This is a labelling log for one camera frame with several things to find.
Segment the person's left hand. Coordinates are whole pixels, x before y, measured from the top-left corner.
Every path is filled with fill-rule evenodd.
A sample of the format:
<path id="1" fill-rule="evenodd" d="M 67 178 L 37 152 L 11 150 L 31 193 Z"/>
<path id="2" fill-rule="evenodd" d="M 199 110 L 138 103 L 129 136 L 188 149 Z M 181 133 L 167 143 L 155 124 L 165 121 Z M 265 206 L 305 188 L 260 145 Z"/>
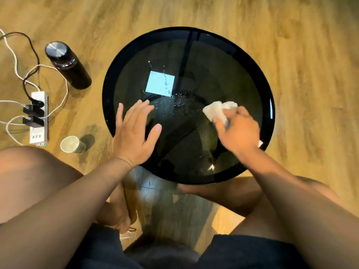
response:
<path id="1" fill-rule="evenodd" d="M 127 168 L 133 169 L 135 166 L 146 162 L 152 155 L 154 149 L 147 149 L 146 142 L 146 126 L 144 129 L 132 129 L 134 122 L 133 112 L 136 107 L 144 102 L 138 100 L 123 117 L 123 123 L 118 132 L 115 132 L 113 138 L 113 157 L 118 158 L 127 165 Z M 150 105 L 150 112 L 154 110 L 154 106 Z"/>

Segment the person's right hand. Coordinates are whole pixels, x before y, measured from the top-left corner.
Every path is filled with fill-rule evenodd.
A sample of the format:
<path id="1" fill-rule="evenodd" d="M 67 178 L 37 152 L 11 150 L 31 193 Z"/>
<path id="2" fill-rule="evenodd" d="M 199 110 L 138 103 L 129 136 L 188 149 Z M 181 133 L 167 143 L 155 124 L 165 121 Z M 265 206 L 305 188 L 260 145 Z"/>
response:
<path id="1" fill-rule="evenodd" d="M 258 149 L 260 138 L 258 123 L 243 106 L 223 109 L 222 112 L 229 121 L 227 127 L 229 138 L 219 140 L 240 162 L 244 163 L 245 157 Z"/>

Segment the white tissue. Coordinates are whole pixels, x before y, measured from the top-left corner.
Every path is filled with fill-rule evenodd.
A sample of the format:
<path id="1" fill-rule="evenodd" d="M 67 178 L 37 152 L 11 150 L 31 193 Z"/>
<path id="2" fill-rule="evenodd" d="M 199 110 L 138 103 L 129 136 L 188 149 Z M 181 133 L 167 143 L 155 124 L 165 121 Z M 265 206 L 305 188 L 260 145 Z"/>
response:
<path id="1" fill-rule="evenodd" d="M 235 109 L 237 107 L 239 107 L 239 106 L 234 102 L 221 103 L 219 101 L 216 101 L 216 102 L 210 104 L 209 106 L 206 106 L 203 109 L 203 113 L 211 122 L 214 117 L 217 117 L 223 122 L 223 124 L 226 127 L 228 127 L 229 121 L 227 120 L 226 116 L 223 114 L 222 110 L 223 109 Z M 262 144 L 263 144 L 263 142 L 259 139 L 259 144 L 258 144 L 257 150 L 261 150 Z"/>

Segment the person's left forearm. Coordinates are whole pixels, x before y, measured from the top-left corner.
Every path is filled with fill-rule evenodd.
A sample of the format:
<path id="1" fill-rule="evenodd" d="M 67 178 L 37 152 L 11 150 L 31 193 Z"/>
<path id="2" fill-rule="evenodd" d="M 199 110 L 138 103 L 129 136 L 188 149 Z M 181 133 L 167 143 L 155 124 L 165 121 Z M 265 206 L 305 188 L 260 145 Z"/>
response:
<path id="1" fill-rule="evenodd" d="M 110 194 L 134 168 L 111 158 L 0 227 L 0 269 L 65 269 Z"/>

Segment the person's right forearm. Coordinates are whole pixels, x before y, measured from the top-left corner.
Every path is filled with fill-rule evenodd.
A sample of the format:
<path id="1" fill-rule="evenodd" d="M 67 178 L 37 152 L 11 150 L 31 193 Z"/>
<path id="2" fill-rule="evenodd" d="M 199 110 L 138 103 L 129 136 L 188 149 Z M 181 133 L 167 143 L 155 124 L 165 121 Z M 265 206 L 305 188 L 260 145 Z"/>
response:
<path id="1" fill-rule="evenodd" d="M 359 269 L 359 217 L 294 176 L 259 148 L 236 153 L 291 240 L 314 269 Z"/>

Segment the spilled water droplets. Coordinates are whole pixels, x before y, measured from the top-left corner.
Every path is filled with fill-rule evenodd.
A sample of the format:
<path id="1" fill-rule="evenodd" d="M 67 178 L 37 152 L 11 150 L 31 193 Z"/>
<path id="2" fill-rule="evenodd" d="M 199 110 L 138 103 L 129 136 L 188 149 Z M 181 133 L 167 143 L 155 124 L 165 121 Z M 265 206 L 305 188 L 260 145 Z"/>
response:
<path id="1" fill-rule="evenodd" d="M 195 103 L 196 78 L 192 72 L 175 75 L 165 67 L 151 71 L 146 86 L 148 99 L 162 112 L 188 110 Z"/>

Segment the white paper cup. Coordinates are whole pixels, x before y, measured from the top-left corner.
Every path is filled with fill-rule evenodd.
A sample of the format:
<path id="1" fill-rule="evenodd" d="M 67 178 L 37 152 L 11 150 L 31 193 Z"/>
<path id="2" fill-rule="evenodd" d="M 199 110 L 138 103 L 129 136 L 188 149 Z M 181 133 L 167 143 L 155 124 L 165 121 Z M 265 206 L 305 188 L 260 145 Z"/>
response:
<path id="1" fill-rule="evenodd" d="M 78 137 L 68 136 L 62 140 L 60 149 L 65 153 L 83 153 L 87 147 Z"/>

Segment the round black glass table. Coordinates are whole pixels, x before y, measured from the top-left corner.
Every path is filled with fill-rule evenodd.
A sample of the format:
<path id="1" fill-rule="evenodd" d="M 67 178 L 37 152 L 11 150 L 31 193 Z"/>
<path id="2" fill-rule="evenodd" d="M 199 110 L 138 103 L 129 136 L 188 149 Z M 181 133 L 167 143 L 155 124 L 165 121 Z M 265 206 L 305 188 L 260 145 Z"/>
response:
<path id="1" fill-rule="evenodd" d="M 148 99 L 150 72 L 164 67 L 175 75 L 194 74 L 196 99 L 187 111 L 162 112 Z M 219 183 L 246 171 L 221 144 L 213 123 L 203 113 L 210 103 L 232 101 L 244 106 L 258 122 L 262 150 L 266 150 L 274 131 L 274 98 L 261 68 L 236 44 L 194 27 L 151 31 L 115 56 L 102 89 L 104 118 L 112 136 L 118 104 L 123 103 L 125 114 L 138 100 L 154 105 L 146 121 L 146 137 L 152 127 L 162 125 L 151 157 L 140 166 L 179 184 Z"/>

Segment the black insulated bottle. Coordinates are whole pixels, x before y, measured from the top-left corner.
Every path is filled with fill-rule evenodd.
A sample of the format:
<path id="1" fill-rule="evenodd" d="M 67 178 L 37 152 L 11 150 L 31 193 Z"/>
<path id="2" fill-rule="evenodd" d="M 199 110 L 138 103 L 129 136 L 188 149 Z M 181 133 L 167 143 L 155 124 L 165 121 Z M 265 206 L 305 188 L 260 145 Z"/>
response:
<path id="1" fill-rule="evenodd" d="M 46 45 L 45 54 L 53 66 L 75 89 L 84 90 L 92 84 L 92 79 L 71 48 L 61 41 Z"/>

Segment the person's right leg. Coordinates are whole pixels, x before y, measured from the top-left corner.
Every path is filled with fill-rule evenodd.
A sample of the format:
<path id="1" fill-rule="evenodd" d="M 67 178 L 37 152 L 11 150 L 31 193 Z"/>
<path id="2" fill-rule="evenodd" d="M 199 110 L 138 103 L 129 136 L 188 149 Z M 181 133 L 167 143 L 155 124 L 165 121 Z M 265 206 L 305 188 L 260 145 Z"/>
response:
<path id="1" fill-rule="evenodd" d="M 180 194 L 192 194 L 217 203 L 245 219 L 230 235 L 268 239 L 277 245 L 294 245 L 276 212 L 252 176 L 208 185 L 177 185 Z"/>

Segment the person's leg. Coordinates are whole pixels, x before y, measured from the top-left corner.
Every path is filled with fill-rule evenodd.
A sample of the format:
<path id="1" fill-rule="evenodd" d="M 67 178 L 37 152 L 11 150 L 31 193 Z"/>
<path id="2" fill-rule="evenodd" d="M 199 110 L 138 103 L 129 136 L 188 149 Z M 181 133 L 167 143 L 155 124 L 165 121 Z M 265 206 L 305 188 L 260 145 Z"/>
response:
<path id="1" fill-rule="evenodd" d="M 67 187 L 84 175 L 46 150 L 18 146 L 0 150 L 0 224 Z M 137 220 L 121 182 L 96 217 L 100 225 L 130 230 Z"/>
<path id="2" fill-rule="evenodd" d="M 217 203 L 245 219 L 230 235 L 268 239 L 277 245 L 294 245 L 276 212 L 252 176 L 208 185 L 177 185 L 180 194 L 192 194 Z"/>

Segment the white power strip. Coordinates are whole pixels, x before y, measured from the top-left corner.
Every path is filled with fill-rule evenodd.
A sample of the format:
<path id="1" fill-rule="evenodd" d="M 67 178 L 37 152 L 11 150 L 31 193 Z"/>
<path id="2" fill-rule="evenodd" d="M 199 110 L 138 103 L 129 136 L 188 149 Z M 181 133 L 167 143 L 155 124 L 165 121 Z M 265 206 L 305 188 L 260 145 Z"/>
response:
<path id="1" fill-rule="evenodd" d="M 29 144 L 44 147 L 48 144 L 48 93 L 45 91 L 35 91 L 31 93 L 31 97 L 44 103 L 44 107 L 41 109 L 44 111 L 45 118 L 42 118 L 44 127 L 30 127 Z"/>

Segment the black charger adapter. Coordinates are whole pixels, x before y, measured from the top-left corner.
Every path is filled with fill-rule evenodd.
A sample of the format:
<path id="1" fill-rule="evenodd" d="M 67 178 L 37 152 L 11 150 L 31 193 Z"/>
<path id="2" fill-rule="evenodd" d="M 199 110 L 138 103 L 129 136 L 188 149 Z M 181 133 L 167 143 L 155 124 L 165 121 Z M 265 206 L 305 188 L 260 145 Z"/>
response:
<path id="1" fill-rule="evenodd" d="M 33 104 L 23 106 L 23 113 L 38 118 L 45 116 L 44 110 L 40 106 Z"/>
<path id="2" fill-rule="evenodd" d="M 44 120 L 36 116 L 24 116 L 22 117 L 22 123 L 32 128 L 41 128 L 45 126 Z"/>

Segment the person's left leg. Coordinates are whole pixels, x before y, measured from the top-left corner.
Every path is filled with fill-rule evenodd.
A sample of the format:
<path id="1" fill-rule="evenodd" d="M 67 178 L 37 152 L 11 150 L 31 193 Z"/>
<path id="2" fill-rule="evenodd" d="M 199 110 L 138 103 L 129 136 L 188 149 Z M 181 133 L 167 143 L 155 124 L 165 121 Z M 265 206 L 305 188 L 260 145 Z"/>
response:
<path id="1" fill-rule="evenodd" d="M 84 175 L 46 150 L 18 146 L 0 150 L 0 224 L 67 187 Z M 130 230 L 137 220 L 121 182 L 96 217 L 100 225 Z"/>

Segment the dark shorts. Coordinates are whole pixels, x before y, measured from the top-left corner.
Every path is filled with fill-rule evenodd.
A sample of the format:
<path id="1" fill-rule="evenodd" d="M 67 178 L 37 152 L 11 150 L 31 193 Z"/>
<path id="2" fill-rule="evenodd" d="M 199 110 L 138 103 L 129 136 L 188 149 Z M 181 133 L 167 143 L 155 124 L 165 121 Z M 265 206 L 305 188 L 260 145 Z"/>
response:
<path id="1" fill-rule="evenodd" d="M 170 240 L 141 236 L 123 250 L 119 231 L 92 224 L 65 269 L 310 269 L 293 244 L 215 235 L 202 255 Z"/>

